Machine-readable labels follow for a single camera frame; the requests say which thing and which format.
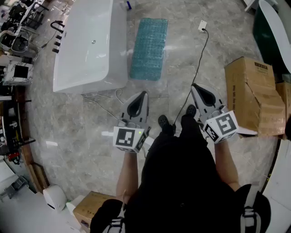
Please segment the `teal rubber bath mat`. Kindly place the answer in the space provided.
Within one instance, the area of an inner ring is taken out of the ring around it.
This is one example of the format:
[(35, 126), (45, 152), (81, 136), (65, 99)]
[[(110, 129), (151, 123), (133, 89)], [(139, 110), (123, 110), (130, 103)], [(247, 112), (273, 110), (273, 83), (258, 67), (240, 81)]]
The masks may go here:
[(167, 34), (167, 19), (142, 18), (133, 50), (130, 77), (158, 81), (161, 77)]

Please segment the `person's right forearm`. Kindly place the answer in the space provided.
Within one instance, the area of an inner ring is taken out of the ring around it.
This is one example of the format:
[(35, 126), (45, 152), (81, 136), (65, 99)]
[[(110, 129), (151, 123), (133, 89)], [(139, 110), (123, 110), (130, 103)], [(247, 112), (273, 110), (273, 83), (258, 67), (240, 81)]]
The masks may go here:
[(234, 191), (237, 191), (240, 188), (238, 172), (227, 140), (215, 144), (215, 163), (220, 179)]

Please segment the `white rimmed round basin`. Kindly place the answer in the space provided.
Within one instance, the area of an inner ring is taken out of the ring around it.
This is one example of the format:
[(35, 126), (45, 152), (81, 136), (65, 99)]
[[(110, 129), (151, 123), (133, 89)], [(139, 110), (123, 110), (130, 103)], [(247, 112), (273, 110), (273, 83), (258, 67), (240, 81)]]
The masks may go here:
[(12, 43), (11, 51), (13, 54), (17, 56), (24, 56), (28, 47), (29, 47), (29, 41), (22, 36), (17, 36), (15, 37)]

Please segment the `white rounded dispenser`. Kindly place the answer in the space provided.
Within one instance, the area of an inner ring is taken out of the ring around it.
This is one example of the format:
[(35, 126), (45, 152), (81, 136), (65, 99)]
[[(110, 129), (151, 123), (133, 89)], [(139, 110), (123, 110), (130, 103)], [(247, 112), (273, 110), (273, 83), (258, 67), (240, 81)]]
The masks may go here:
[(43, 195), (47, 205), (57, 213), (60, 213), (64, 209), (67, 197), (58, 185), (51, 185), (44, 189)]

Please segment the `person's black trousers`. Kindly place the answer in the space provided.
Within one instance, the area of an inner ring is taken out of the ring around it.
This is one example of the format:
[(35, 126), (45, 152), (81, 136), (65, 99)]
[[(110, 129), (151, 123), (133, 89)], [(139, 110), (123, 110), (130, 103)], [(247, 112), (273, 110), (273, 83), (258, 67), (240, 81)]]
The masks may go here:
[(186, 114), (181, 123), (179, 137), (165, 127), (148, 152), (136, 195), (142, 204), (184, 207), (196, 201), (226, 198), (232, 192), (219, 178), (194, 117)]

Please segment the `grey metal fixture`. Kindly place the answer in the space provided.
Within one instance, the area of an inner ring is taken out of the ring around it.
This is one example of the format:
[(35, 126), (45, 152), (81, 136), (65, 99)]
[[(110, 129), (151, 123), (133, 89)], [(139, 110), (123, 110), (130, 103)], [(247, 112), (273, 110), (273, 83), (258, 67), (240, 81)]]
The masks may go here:
[(10, 186), (5, 188), (2, 192), (0, 192), (0, 201), (3, 202), (4, 197), (8, 197), (9, 199), (12, 199), (15, 194), (22, 189), (23, 186), (26, 186), (28, 184), (28, 181), (25, 177), (20, 176), (16, 179)]

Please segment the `white rectangular bathtub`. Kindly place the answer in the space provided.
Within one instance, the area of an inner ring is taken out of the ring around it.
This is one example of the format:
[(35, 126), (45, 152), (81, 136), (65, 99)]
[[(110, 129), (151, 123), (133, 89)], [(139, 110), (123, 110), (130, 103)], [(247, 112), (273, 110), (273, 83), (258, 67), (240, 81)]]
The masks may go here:
[(123, 88), (128, 82), (126, 0), (75, 0), (55, 56), (53, 91)]

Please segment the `marble pattern basin block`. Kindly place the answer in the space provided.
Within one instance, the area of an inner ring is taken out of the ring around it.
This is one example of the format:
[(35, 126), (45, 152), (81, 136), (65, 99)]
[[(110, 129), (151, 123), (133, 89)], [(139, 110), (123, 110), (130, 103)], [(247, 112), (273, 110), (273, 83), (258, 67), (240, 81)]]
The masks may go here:
[(4, 86), (27, 86), (32, 83), (33, 65), (10, 61), (4, 69), (4, 78), (2, 83)]

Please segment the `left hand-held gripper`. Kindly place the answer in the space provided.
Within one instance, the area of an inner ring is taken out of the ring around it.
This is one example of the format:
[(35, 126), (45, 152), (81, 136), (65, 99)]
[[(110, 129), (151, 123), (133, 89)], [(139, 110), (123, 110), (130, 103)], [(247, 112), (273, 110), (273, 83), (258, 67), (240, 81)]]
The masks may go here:
[(141, 150), (151, 130), (146, 123), (148, 108), (149, 97), (146, 91), (132, 95), (124, 103), (122, 118), (113, 129), (114, 147), (133, 153)]

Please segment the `brown wooden board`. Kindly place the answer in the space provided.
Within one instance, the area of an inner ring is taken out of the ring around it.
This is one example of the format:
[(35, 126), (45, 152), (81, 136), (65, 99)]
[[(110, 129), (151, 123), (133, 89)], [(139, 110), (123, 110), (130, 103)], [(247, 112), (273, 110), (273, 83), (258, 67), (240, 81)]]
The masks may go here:
[(43, 193), (43, 190), (50, 186), (45, 170), (38, 163), (25, 163), (30, 180), (37, 192)]

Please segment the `person's left forearm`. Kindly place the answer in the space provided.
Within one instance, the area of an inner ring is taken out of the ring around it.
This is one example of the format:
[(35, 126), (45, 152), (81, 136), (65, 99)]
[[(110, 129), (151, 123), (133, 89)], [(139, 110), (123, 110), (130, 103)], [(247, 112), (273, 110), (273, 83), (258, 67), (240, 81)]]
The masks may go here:
[(116, 185), (116, 198), (127, 204), (131, 196), (138, 190), (137, 154), (126, 152)]

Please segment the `black metal rack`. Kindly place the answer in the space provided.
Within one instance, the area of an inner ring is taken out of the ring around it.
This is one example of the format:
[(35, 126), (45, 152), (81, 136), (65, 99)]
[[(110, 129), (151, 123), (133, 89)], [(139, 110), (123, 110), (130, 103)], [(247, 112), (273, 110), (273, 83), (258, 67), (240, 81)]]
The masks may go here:
[(36, 140), (30, 136), (24, 86), (12, 86), (9, 96), (0, 96), (0, 156), (17, 153)]

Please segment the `person's black t-shirt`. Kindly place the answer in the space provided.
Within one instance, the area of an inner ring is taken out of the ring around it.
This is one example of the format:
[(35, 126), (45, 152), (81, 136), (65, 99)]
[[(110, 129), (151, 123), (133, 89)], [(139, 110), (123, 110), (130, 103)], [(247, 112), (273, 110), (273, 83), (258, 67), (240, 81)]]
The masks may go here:
[(184, 207), (145, 205), (137, 193), (127, 204), (105, 201), (91, 221), (90, 233), (265, 233), (271, 221), (269, 200), (250, 184), (226, 198)]

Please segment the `small cardboard box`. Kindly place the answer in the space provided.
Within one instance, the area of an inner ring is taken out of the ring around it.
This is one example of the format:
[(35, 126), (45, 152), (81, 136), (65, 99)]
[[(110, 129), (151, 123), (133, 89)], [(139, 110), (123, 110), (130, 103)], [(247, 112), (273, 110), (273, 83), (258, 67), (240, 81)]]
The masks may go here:
[(87, 233), (90, 232), (92, 218), (102, 204), (108, 199), (114, 199), (114, 197), (90, 191), (89, 194), (76, 205), (73, 214)]

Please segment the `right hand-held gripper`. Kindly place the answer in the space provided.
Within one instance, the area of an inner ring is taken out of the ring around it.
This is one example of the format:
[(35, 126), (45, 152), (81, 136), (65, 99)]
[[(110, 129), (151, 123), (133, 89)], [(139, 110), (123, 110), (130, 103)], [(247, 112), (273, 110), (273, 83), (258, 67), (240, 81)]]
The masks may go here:
[(196, 108), (200, 111), (202, 130), (215, 144), (238, 132), (234, 112), (229, 111), (226, 106), (221, 106), (221, 96), (214, 88), (204, 84), (192, 84), (191, 95)]

